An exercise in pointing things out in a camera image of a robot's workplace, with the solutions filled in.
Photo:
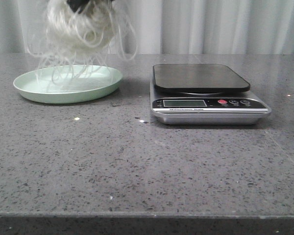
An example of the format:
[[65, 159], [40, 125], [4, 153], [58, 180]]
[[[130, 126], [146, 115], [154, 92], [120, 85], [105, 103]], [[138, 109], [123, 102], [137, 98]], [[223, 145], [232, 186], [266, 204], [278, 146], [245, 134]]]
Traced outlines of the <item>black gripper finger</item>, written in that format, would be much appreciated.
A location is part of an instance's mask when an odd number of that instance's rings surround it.
[[74, 13], [81, 13], [89, 3], [89, 0], [66, 0], [66, 3]]

